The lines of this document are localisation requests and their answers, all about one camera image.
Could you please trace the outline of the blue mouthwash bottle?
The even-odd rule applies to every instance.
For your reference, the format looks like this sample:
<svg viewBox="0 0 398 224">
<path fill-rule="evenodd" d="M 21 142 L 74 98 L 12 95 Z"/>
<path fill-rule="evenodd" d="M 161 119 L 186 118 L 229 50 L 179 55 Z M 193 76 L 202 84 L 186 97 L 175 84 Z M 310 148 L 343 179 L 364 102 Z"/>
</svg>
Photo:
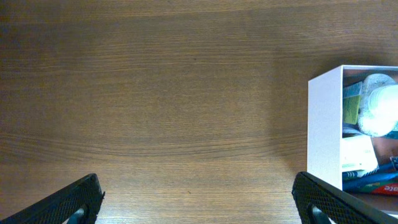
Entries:
<svg viewBox="0 0 398 224">
<path fill-rule="evenodd" d="M 396 123 L 392 131 L 387 133 L 384 137 L 388 139 L 398 139 L 398 123 Z"/>
</svg>

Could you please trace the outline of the blue white toothbrush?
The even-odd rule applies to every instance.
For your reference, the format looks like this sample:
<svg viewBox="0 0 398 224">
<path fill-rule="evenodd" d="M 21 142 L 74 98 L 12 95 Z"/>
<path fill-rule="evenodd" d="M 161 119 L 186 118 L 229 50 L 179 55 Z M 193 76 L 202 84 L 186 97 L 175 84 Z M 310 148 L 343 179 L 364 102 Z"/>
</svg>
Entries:
<svg viewBox="0 0 398 224">
<path fill-rule="evenodd" d="M 378 172 L 385 172 L 385 171 L 395 170 L 395 169 L 396 168 L 395 168 L 394 164 L 384 164 L 384 165 L 378 166 L 374 170 L 353 170 L 353 171 L 343 172 L 342 179 L 343 180 L 357 179 L 357 178 L 373 175 Z"/>
</svg>

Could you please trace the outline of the blue razor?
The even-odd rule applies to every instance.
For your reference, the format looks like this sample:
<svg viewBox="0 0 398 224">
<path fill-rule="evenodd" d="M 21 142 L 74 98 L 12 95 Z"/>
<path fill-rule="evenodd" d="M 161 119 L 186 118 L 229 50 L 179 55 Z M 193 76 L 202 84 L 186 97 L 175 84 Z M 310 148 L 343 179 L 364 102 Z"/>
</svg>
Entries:
<svg viewBox="0 0 398 224">
<path fill-rule="evenodd" d="M 343 181 L 343 191 L 349 191 L 356 188 L 363 187 L 368 184 L 373 184 L 376 182 L 388 181 L 397 178 L 397 157 L 391 157 L 390 163 L 394 164 L 395 170 L 389 170 L 385 172 L 378 172 L 373 175 L 369 175 L 366 177 L 361 177 L 357 179 L 350 179 Z"/>
</svg>

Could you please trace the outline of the green white soap box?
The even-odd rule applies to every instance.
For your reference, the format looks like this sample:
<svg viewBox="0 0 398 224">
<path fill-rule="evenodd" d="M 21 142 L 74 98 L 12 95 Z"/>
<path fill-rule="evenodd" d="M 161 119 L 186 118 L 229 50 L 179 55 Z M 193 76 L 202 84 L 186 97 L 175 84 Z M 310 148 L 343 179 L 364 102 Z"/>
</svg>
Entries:
<svg viewBox="0 0 398 224">
<path fill-rule="evenodd" d="M 371 138 L 365 135 L 343 138 L 340 159 L 343 172 L 374 170 L 378 167 Z"/>
</svg>

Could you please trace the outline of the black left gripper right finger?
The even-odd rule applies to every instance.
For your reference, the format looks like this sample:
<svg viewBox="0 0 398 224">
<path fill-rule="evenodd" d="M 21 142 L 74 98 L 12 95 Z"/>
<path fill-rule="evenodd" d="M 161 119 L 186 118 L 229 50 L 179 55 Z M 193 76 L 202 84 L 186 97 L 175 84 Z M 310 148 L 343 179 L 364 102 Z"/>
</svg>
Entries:
<svg viewBox="0 0 398 224">
<path fill-rule="evenodd" d="M 397 224 L 397 218 L 308 172 L 295 176 L 292 196 L 302 223 Z"/>
</svg>

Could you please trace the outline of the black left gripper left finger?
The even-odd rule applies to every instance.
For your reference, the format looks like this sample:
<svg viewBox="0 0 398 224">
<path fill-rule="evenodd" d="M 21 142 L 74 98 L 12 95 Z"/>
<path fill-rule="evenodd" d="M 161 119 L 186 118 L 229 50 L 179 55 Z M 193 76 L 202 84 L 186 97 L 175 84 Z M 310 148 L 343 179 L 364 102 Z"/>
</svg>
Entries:
<svg viewBox="0 0 398 224">
<path fill-rule="evenodd" d="M 104 199 L 96 174 L 88 174 L 1 223 L 95 223 Z"/>
</svg>

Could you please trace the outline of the Colgate toothpaste tube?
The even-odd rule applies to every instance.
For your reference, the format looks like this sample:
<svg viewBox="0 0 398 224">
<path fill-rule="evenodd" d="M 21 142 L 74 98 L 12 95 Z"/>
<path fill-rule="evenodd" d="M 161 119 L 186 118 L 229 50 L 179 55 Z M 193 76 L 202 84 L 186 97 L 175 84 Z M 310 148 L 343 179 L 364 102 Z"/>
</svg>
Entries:
<svg viewBox="0 0 398 224">
<path fill-rule="evenodd" d="M 397 196 L 397 183 L 374 183 L 351 190 L 356 193 Z"/>
</svg>

